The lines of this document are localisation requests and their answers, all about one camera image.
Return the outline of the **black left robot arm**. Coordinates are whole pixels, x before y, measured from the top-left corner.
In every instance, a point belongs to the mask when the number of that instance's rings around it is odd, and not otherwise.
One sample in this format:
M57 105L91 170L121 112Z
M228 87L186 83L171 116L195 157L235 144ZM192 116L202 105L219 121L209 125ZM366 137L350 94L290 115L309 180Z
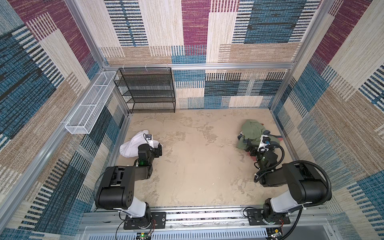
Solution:
M98 209L115 210L125 214L124 229L149 229L155 226L150 205L134 195L135 183L148 180L153 173L153 161L162 156L162 145L138 146L138 159L133 166L108 167L101 174L96 191L95 204Z

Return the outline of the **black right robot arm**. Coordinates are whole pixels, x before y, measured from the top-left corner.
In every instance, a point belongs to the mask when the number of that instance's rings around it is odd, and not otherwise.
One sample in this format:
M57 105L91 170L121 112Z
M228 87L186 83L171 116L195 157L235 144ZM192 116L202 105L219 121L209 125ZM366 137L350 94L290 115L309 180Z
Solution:
M261 209L245 208L251 226L274 225L288 221L288 214L307 207L322 205L332 198L329 176L320 166L309 161L284 164L285 151L279 144L246 147L256 158L254 182L265 188L288 186L281 195L267 199Z

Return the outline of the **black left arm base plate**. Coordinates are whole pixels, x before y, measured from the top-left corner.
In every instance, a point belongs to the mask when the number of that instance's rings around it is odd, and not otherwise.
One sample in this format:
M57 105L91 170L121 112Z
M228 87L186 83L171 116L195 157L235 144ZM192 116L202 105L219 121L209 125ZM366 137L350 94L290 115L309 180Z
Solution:
M128 215L125 217L124 230L145 230L151 229L164 229L166 225L166 212L154 212L145 214L141 218L130 218Z

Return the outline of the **white cloth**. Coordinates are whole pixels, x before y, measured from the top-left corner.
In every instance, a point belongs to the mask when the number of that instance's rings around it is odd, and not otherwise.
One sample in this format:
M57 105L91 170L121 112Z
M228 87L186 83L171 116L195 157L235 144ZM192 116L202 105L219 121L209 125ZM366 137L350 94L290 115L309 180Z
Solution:
M120 146L120 155L125 158L133 158L138 156L138 147L141 144L146 144L144 135L148 135L149 131L144 130L134 135L128 142Z

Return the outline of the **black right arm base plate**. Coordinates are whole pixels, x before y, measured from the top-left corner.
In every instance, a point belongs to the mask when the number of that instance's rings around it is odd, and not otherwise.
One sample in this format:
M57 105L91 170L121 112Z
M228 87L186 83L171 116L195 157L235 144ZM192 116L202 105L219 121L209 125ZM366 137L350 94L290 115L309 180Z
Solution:
M291 220L288 214L283 213L264 213L263 209L245 208L243 215L248 219L250 226L266 226L266 225L285 225L290 224Z

